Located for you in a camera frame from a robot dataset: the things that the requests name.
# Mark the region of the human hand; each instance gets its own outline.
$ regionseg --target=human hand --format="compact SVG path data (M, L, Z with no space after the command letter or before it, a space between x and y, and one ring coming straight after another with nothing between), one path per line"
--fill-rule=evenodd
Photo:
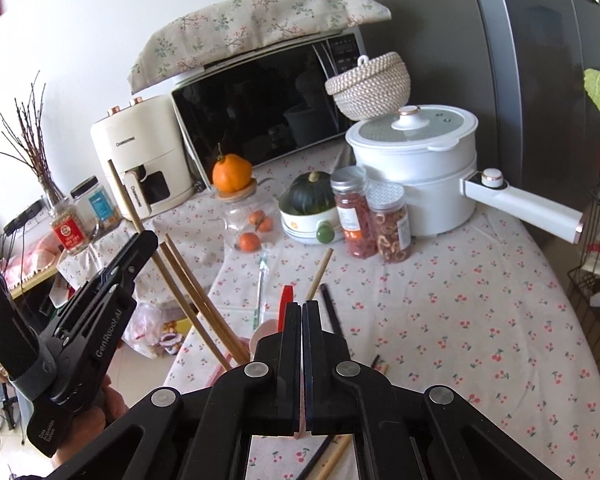
M62 465L101 434L106 426L107 417L112 421L118 420L129 411L122 395L110 385L111 379L109 376L105 376L102 381L102 391L105 397L107 416L97 406L93 406L86 412L76 416L71 423L67 436L51 459L54 467Z

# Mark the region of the white wall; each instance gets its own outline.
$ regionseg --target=white wall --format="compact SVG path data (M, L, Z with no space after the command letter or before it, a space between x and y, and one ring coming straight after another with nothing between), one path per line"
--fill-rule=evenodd
M15 126L13 98L25 100L41 70L47 83L43 131L59 187L68 192L102 168L90 127L130 97L126 76L149 36L171 20L223 0L3 0L0 109ZM170 84L159 86L167 92ZM146 96L153 92L143 92ZM10 147L0 136L0 150ZM0 232L39 198L31 171L0 155Z

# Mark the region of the glass lid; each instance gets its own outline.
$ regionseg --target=glass lid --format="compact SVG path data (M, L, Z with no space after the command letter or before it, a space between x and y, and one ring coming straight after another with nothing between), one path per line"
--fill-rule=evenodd
M347 134L347 140L369 147L391 143L405 148L418 148L446 139L459 139L475 131L476 127L477 118L460 108L405 106L396 113L354 124L350 129L351 135Z

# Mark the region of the metal screw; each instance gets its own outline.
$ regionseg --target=metal screw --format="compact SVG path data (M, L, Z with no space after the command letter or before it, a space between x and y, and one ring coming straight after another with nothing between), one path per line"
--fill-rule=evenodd
M360 365L353 361L343 361L338 363L336 371L343 377L355 377L360 373Z
M175 401L176 394L173 393L173 390L168 390L167 388L155 390L154 394L151 396L151 402L154 406L158 406L159 408L171 406Z
M450 404L454 400L454 393L444 386L436 386L429 392L429 399L436 404Z
M244 367L244 373L249 377L264 377L267 375L268 371L269 367L266 364L258 361L249 363Z

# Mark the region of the lid knob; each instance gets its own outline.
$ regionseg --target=lid knob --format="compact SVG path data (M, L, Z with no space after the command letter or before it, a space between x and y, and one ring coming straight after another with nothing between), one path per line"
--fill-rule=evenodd
M398 109L400 117L391 124L394 130L419 130L429 126L429 120L420 115L419 106L403 106Z
M501 187L504 184L504 177L500 170L495 168L487 168L482 172L482 185L485 187Z

